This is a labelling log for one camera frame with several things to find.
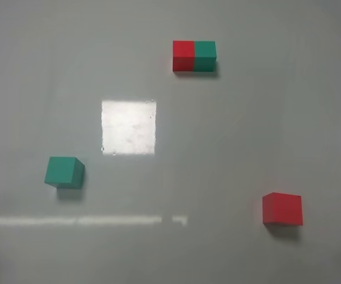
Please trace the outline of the red template cube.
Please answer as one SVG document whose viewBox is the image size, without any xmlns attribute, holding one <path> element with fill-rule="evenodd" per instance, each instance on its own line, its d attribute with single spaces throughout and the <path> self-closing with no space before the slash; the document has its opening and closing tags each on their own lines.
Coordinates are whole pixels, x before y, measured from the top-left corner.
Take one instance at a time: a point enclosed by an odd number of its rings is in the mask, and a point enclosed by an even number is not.
<svg viewBox="0 0 341 284">
<path fill-rule="evenodd" d="M 173 41 L 173 72 L 192 72 L 194 60 L 194 41 Z"/>
</svg>

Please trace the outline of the green template cube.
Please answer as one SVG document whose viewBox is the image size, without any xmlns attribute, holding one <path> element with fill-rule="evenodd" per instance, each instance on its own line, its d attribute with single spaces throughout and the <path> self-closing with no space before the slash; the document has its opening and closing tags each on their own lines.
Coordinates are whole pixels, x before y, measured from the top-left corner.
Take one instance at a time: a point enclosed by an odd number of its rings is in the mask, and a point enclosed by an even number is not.
<svg viewBox="0 0 341 284">
<path fill-rule="evenodd" d="M 194 72 L 214 72 L 217 59 L 214 41 L 194 42 Z"/>
</svg>

